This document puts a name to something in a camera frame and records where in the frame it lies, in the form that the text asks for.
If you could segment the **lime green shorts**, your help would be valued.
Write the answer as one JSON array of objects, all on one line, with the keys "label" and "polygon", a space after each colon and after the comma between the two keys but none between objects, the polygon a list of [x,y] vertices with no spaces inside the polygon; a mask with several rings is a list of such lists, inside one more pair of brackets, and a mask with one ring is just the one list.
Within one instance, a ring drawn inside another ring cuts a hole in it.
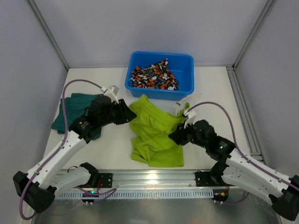
[{"label": "lime green shorts", "polygon": [[156,107],[145,95],[129,105],[136,118],[130,129],[136,135],[131,139],[133,151],[131,159],[154,168],[180,168],[184,166],[183,147],[168,137],[178,124],[184,122],[183,111],[190,106],[182,101],[184,107],[177,115],[164,112]]}]

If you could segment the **dark green shorts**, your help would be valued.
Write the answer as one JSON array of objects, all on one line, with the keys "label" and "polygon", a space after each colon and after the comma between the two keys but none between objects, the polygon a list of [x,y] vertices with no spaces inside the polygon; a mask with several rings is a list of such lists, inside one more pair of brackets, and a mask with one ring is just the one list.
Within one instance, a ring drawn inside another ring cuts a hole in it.
[{"label": "dark green shorts", "polygon": [[[85,113],[85,108],[91,105],[91,102],[96,98],[96,96],[97,95],[72,93],[70,97],[64,99],[68,128],[76,118]],[[56,130],[58,134],[65,133],[62,99],[60,100],[58,116],[52,123],[51,129]]]}]

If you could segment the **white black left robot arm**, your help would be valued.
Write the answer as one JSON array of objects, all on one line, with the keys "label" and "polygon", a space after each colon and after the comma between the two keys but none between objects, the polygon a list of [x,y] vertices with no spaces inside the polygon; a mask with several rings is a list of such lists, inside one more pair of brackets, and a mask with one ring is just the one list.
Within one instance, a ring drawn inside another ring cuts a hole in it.
[{"label": "white black left robot arm", "polygon": [[60,194],[77,186],[92,186],[96,183],[98,170],[89,163],[80,164],[75,170],[60,177],[57,173],[92,139],[109,124],[122,125],[136,118],[123,99],[112,100],[97,95],[84,114],[68,126],[61,143],[45,158],[27,172],[18,171],[13,176],[17,195],[21,198],[19,208],[26,202],[35,213],[47,210]]}]

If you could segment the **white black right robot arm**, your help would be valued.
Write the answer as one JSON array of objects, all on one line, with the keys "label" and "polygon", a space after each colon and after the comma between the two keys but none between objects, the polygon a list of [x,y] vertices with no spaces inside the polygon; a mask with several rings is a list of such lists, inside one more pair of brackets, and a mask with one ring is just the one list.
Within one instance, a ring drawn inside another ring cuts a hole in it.
[{"label": "white black right robot arm", "polygon": [[239,152],[235,143],[219,136],[205,120],[179,124],[169,138],[178,145],[192,143],[204,148],[216,161],[210,170],[215,184],[237,186],[266,201],[283,218],[296,220],[299,214],[298,175],[289,177]]}]

